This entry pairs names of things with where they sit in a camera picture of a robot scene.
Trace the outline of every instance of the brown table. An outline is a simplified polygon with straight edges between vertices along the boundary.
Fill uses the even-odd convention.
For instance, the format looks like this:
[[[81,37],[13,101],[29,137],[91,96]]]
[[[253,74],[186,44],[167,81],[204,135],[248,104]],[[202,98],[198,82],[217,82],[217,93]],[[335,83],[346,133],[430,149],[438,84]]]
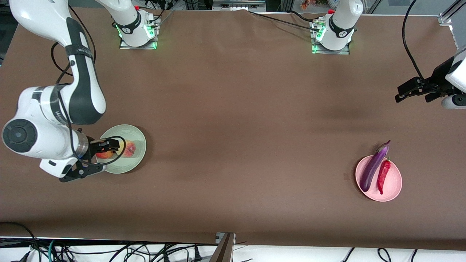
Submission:
[[[363,16],[350,55],[315,55],[309,31],[245,11],[176,11],[157,50],[119,50],[105,9],[77,11],[107,99],[84,132],[138,126],[146,156],[131,173],[63,184],[2,145],[1,220],[47,237],[213,242],[237,232],[250,244],[466,249],[466,111],[395,103],[416,75],[403,17]],[[406,35],[425,76],[455,52],[435,17],[410,18]],[[51,45],[18,28],[0,69],[2,125],[24,88],[58,77]],[[378,203],[357,190],[354,168],[388,139],[403,190]]]

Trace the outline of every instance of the pink plate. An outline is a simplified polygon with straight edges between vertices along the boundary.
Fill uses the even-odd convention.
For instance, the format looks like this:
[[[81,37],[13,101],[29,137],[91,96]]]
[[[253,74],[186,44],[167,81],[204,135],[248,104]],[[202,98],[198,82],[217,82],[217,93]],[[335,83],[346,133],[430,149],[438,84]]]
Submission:
[[[362,191],[361,186],[359,185],[359,180],[361,180],[361,176],[363,175],[364,168],[366,168],[367,164],[370,161],[372,156],[367,156],[363,158],[356,167],[356,183],[359,189]],[[391,167],[388,170],[387,176],[385,177],[384,183],[384,194],[380,194],[379,190],[377,189],[377,178],[378,173],[380,170],[380,166],[377,168],[374,177],[372,178],[372,182],[370,184],[369,190],[367,192],[363,192],[368,198],[379,201],[379,202],[387,202],[393,200],[395,197],[398,196],[401,192],[401,186],[403,185],[403,181],[401,180],[401,173],[398,170],[397,166],[391,162]]]

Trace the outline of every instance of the purple eggplant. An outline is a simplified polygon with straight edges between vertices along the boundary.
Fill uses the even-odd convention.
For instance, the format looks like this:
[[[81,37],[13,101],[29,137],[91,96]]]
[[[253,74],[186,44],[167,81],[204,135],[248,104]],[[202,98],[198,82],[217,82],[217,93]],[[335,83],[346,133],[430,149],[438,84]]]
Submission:
[[[372,178],[376,173],[377,168],[382,163],[382,160],[387,155],[388,150],[390,149],[390,140],[387,143],[381,145],[375,154],[370,158],[369,163],[367,164],[366,168],[364,169],[363,175],[361,176],[361,180],[359,181],[359,186],[363,192],[367,192],[369,190],[370,184],[372,182]]]

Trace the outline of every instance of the green plate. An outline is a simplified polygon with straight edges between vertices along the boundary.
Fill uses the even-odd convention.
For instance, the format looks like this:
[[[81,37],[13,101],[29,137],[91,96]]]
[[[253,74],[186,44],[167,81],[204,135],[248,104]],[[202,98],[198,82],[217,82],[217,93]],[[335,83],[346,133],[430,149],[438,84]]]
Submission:
[[[108,165],[106,171],[112,174],[129,172],[131,169],[135,168],[139,163],[141,163],[144,158],[147,146],[145,136],[137,127],[130,124],[121,124],[108,129],[100,138],[109,138],[112,136],[121,136],[125,140],[133,141],[136,146],[136,150],[133,156],[130,158],[121,156],[117,161]],[[113,154],[113,156],[109,159],[97,158],[97,161],[99,163],[106,163],[110,162],[116,157],[117,154]]]

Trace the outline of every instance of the teal cable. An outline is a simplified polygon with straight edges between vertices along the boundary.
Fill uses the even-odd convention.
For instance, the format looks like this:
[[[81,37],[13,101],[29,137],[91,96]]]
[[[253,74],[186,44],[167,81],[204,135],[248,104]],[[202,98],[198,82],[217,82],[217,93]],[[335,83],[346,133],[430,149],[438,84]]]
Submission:
[[[50,242],[48,246],[48,262],[52,262],[52,247],[54,245],[55,239]]]

